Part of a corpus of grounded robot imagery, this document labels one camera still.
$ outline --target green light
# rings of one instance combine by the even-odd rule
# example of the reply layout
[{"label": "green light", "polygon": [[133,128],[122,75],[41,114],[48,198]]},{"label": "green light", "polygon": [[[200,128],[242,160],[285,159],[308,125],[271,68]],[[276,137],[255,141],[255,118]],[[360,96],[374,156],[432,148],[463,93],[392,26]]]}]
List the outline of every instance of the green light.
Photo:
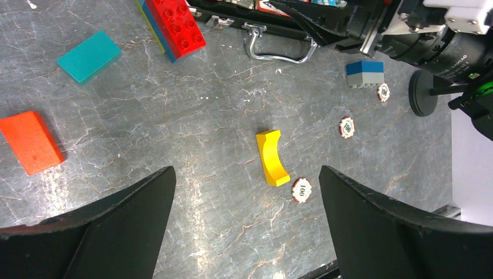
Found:
[{"label": "green light", "polygon": [[478,73],[470,73],[467,77],[472,79],[472,80],[475,80],[476,78],[480,77],[481,75],[478,74]]},{"label": "green light", "polygon": [[483,86],[481,86],[477,91],[479,96],[486,96],[492,92],[493,92],[493,81],[483,84]]}]

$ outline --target black round base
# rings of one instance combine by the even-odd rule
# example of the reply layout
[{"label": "black round base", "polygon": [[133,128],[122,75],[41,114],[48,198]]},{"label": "black round base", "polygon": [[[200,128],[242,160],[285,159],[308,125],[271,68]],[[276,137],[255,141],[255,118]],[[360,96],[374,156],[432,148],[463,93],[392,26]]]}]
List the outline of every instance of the black round base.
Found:
[{"label": "black round base", "polygon": [[409,82],[409,103],[415,115],[424,117],[431,115],[438,104],[438,96],[431,96],[433,75],[426,71],[416,71]]}]

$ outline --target marble table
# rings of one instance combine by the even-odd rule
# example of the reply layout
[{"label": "marble table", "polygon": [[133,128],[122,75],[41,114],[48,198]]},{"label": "marble table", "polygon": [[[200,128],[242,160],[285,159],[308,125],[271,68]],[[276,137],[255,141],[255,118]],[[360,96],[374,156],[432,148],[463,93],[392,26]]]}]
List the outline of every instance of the marble table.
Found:
[{"label": "marble table", "polygon": [[[251,60],[247,34],[200,24],[207,47],[172,65],[133,0],[0,1],[0,117],[40,112],[67,160],[28,176],[0,137],[0,226],[35,224],[110,195],[161,167],[177,188],[154,278],[298,278],[335,259],[318,174],[333,166],[400,201],[452,199],[446,98],[428,118],[409,107],[415,70],[383,55],[392,95],[346,85],[360,56],[317,49],[302,65]],[[121,58],[79,87],[57,58],[98,30]],[[262,37],[299,54],[305,42]],[[351,116],[356,135],[342,139]],[[291,182],[265,183],[255,134],[281,130]],[[313,183],[306,204],[291,198]]]}]

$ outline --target teal block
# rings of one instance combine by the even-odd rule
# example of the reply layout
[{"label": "teal block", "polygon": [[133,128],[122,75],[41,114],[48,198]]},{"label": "teal block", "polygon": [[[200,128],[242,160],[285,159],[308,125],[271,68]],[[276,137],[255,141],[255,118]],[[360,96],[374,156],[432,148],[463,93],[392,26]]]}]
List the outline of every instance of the teal block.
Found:
[{"label": "teal block", "polygon": [[101,30],[56,62],[80,85],[118,60],[122,50]]}]

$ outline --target metal handle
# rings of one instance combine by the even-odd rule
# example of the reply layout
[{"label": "metal handle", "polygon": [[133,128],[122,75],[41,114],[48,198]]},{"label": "metal handle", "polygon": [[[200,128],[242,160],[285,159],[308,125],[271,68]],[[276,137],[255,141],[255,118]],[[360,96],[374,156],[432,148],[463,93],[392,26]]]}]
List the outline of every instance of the metal handle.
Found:
[{"label": "metal handle", "polygon": [[270,61],[285,61],[285,62],[290,62],[290,63],[295,63],[295,64],[301,64],[305,63],[310,57],[312,57],[313,52],[315,49],[319,46],[313,38],[310,38],[310,48],[307,50],[307,52],[301,56],[298,59],[283,56],[283,55],[276,55],[276,54],[268,54],[268,53],[255,53],[253,50],[255,46],[255,42],[259,37],[262,36],[263,31],[267,29],[265,26],[256,26],[250,23],[245,23],[243,24],[243,28],[247,28],[249,33],[250,33],[250,38],[246,43],[246,54],[250,56],[252,59],[257,59],[257,60],[270,60]]}]

